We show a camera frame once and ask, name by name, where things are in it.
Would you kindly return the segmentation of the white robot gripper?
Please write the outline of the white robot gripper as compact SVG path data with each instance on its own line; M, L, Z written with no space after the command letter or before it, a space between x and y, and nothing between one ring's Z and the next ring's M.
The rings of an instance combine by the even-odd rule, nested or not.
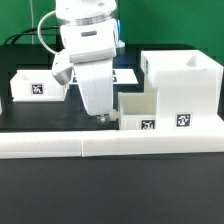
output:
M84 26L62 25L60 32L69 62L74 65L84 107L97 123L110 122L113 110L113 58L118 26L115 19Z

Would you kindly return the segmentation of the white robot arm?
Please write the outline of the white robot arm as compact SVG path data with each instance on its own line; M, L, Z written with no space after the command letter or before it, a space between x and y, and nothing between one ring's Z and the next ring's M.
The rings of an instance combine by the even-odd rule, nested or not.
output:
M113 113L113 58L119 39L116 0L56 0L67 60L88 115L101 124Z

